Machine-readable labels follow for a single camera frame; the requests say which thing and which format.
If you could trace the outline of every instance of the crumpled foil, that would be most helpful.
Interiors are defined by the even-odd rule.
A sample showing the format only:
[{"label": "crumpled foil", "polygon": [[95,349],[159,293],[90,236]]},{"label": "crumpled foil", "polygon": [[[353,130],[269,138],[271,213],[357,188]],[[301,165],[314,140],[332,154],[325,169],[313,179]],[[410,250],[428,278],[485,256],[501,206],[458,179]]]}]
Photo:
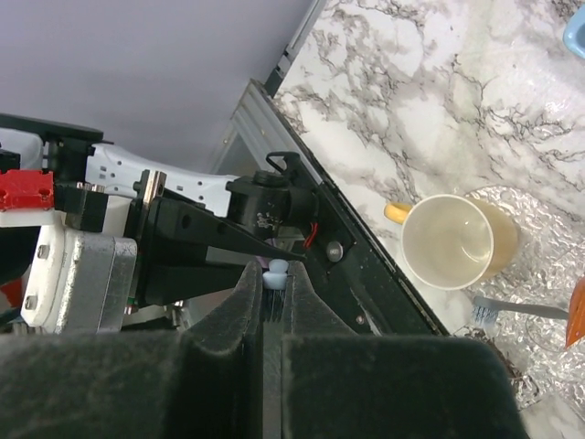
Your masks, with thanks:
[{"label": "crumpled foil", "polygon": [[[585,275],[579,223],[524,191],[484,187],[468,196],[505,211],[519,228],[518,253],[496,277],[466,290],[516,303],[569,309],[575,283]],[[585,340],[565,351],[567,321],[501,311],[494,327],[470,322],[456,335],[488,343],[505,363],[520,409],[556,393],[585,418]]]}]

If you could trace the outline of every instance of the black cable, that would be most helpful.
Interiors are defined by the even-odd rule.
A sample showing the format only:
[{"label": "black cable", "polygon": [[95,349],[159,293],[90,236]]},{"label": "black cable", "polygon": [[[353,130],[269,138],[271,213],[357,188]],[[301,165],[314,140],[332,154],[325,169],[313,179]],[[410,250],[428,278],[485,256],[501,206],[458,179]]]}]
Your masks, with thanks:
[{"label": "black cable", "polygon": [[0,313],[0,327],[3,327],[4,325],[9,324],[10,322],[12,322],[15,318],[18,318],[19,316],[20,316],[20,307],[10,308],[6,311],[3,311],[2,313]]}]

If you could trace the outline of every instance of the yellow mug handle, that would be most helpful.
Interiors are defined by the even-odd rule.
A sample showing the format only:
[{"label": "yellow mug handle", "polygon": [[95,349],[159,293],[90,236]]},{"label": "yellow mug handle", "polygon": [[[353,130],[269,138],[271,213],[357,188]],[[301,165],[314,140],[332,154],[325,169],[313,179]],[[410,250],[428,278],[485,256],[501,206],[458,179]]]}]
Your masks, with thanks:
[{"label": "yellow mug handle", "polygon": [[384,216],[390,221],[402,224],[411,210],[412,206],[410,204],[388,203],[384,208]]}]

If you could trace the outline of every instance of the mug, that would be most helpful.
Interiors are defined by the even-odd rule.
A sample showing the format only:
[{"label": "mug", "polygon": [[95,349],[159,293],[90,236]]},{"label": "mug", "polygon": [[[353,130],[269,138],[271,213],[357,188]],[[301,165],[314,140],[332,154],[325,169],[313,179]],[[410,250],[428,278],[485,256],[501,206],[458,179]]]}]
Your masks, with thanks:
[{"label": "mug", "polygon": [[479,199],[435,195],[414,207],[389,203],[384,215],[402,224],[400,246],[412,272],[442,290],[465,288],[500,273],[518,247],[512,219]]}]

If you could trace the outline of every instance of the light blue plastic object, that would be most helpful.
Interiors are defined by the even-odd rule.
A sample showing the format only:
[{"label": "light blue plastic object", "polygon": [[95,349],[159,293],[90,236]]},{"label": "light blue plastic object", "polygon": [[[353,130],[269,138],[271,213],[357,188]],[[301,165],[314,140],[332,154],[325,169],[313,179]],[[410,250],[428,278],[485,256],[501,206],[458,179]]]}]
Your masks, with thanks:
[{"label": "light blue plastic object", "polygon": [[569,20],[563,34],[563,43],[575,55],[585,59],[585,5]]}]

